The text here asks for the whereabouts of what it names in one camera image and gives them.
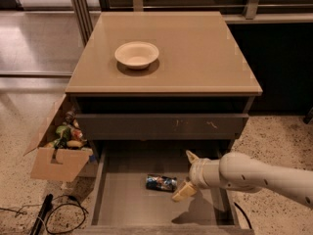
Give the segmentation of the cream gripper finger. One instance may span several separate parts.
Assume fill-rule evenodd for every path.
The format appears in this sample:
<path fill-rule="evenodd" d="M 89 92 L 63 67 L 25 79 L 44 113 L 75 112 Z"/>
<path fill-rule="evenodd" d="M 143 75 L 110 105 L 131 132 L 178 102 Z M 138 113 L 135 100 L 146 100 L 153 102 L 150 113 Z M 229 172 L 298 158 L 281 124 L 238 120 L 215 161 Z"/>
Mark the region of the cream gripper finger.
<path fill-rule="evenodd" d="M 172 194 L 174 202 L 181 202 L 197 193 L 197 187 L 191 182 L 184 180 Z"/>
<path fill-rule="evenodd" d="M 193 152 L 191 152 L 190 150 L 186 151 L 186 155 L 188 157 L 188 161 L 190 164 L 195 163 L 199 159 L 199 157 L 196 154 L 194 154 Z"/>

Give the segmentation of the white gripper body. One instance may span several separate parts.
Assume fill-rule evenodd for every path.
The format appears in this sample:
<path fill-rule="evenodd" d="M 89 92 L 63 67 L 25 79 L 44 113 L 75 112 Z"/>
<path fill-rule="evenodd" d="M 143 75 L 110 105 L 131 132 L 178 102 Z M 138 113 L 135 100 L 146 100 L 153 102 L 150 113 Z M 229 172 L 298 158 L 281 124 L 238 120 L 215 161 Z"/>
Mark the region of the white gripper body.
<path fill-rule="evenodd" d="M 210 159 L 197 159 L 192 162 L 189 178 L 200 189 L 208 189 L 214 182 L 214 163 Z"/>

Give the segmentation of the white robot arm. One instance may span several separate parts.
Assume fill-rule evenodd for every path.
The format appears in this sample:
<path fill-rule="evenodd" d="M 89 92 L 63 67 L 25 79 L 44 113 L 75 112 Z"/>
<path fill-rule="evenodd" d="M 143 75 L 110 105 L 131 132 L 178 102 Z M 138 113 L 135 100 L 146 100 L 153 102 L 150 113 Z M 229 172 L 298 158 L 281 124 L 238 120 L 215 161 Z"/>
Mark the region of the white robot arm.
<path fill-rule="evenodd" d="M 200 189 L 257 192 L 266 188 L 313 208 L 312 171 L 266 164 L 238 152 L 219 160 L 199 158 L 189 150 L 186 154 L 191 166 L 188 177 L 172 195 L 174 202 L 183 201 Z"/>

